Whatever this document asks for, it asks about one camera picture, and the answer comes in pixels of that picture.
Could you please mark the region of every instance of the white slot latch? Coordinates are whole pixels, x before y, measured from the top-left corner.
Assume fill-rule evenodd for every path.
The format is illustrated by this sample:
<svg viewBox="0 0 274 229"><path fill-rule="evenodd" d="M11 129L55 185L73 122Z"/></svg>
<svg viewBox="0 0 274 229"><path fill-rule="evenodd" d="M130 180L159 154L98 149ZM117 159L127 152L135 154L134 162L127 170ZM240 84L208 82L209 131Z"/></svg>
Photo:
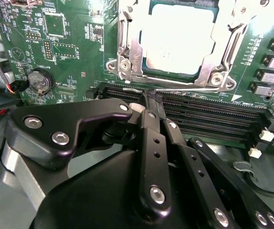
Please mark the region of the white slot latch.
<svg viewBox="0 0 274 229"><path fill-rule="evenodd" d="M274 134L271 133L269 130L263 130L260 134L260 139L267 142L271 142L274 139Z"/></svg>
<svg viewBox="0 0 274 229"><path fill-rule="evenodd" d="M259 159L262 155L262 152L256 148L251 148L248 152L249 156Z"/></svg>

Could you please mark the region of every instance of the red wire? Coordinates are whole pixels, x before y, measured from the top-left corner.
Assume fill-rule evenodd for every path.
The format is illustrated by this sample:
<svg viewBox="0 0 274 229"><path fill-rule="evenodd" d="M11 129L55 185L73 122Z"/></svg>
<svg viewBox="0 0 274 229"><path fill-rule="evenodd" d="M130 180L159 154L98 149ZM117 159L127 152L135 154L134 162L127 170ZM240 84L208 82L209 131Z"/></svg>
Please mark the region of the red wire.
<svg viewBox="0 0 274 229"><path fill-rule="evenodd" d="M6 84L6 87L9 92L11 92L12 94L15 94L15 92L11 89L11 86L9 84Z"/></svg>
<svg viewBox="0 0 274 229"><path fill-rule="evenodd" d="M2 110L0 110L0 115L6 113L7 111L8 111L7 109L2 109Z"/></svg>

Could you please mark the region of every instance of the cpu socket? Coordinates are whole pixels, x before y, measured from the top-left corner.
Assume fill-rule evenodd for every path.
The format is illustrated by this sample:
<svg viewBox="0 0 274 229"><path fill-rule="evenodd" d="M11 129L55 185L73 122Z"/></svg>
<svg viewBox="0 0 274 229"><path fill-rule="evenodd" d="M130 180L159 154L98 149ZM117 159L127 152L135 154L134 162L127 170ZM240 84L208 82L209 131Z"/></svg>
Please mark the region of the cpu socket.
<svg viewBox="0 0 274 229"><path fill-rule="evenodd" d="M119 0L117 58L106 68L158 91L233 90L229 72L260 1Z"/></svg>

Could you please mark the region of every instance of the chip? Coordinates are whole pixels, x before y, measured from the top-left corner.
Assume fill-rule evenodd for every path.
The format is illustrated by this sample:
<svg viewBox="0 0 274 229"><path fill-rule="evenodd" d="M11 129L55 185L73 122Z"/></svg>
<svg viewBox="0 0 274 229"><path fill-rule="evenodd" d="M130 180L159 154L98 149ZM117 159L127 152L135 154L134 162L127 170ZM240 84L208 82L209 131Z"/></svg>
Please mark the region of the chip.
<svg viewBox="0 0 274 229"><path fill-rule="evenodd" d="M65 18L61 13L45 13L46 32L49 36L64 37L66 35Z"/></svg>
<svg viewBox="0 0 274 229"><path fill-rule="evenodd" d="M141 35L147 67L196 74L203 58L210 55L214 47L211 39L213 20L211 10L156 4Z"/></svg>

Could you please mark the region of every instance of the screw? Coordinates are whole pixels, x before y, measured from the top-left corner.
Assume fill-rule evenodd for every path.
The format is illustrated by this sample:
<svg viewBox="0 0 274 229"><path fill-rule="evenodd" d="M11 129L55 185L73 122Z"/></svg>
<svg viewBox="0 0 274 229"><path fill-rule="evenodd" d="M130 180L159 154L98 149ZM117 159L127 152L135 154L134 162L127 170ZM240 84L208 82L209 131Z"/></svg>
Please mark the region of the screw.
<svg viewBox="0 0 274 229"><path fill-rule="evenodd" d="M219 210L218 208L214 210L214 215L217 219L217 221L223 226L223 227L228 227L229 226L229 220L226 217L226 215Z"/></svg>
<svg viewBox="0 0 274 229"><path fill-rule="evenodd" d="M132 136L131 136L131 140L134 140L136 138L136 134L133 133Z"/></svg>
<svg viewBox="0 0 274 229"><path fill-rule="evenodd" d="M52 134L52 141L60 146L65 146L69 143L69 136L63 132Z"/></svg>
<svg viewBox="0 0 274 229"><path fill-rule="evenodd" d="M165 195L158 187L151 187L150 195L157 204L163 204L165 202Z"/></svg>
<svg viewBox="0 0 274 229"><path fill-rule="evenodd" d="M36 117L29 117L24 120L24 124L31 129L38 129L42 127L42 121Z"/></svg>
<svg viewBox="0 0 274 229"><path fill-rule="evenodd" d="M127 59L121 60L120 62L120 68L122 71L128 71L131 68L131 62Z"/></svg>
<svg viewBox="0 0 274 229"><path fill-rule="evenodd" d="M203 143L202 143L201 141L199 141L199 140L196 140L196 144L197 144L198 146L200 146L200 147L203 147Z"/></svg>
<svg viewBox="0 0 274 229"><path fill-rule="evenodd" d="M174 128L174 129L176 129L177 128L177 126L176 126L176 124L175 123L169 123L170 124L170 126L172 127L172 128Z"/></svg>
<svg viewBox="0 0 274 229"><path fill-rule="evenodd" d="M125 105L120 105L120 108L121 108L122 110L124 110L124 111L128 111L128 108L127 108L127 106L125 106Z"/></svg>
<svg viewBox="0 0 274 229"><path fill-rule="evenodd" d="M156 118L156 115L154 115L153 113L149 112L148 115L152 118Z"/></svg>
<svg viewBox="0 0 274 229"><path fill-rule="evenodd" d="M267 225L267 220L264 218L264 216L262 216L261 213L259 213L258 211L255 212L255 216L257 217L257 219L260 221L260 223L262 223L264 226Z"/></svg>
<svg viewBox="0 0 274 229"><path fill-rule="evenodd" d="M274 216L270 212L268 212L267 217L274 224Z"/></svg>
<svg viewBox="0 0 274 229"><path fill-rule="evenodd" d="M214 74L211 78L211 84L213 84L214 86L220 85L222 81L223 81L223 75L219 73Z"/></svg>

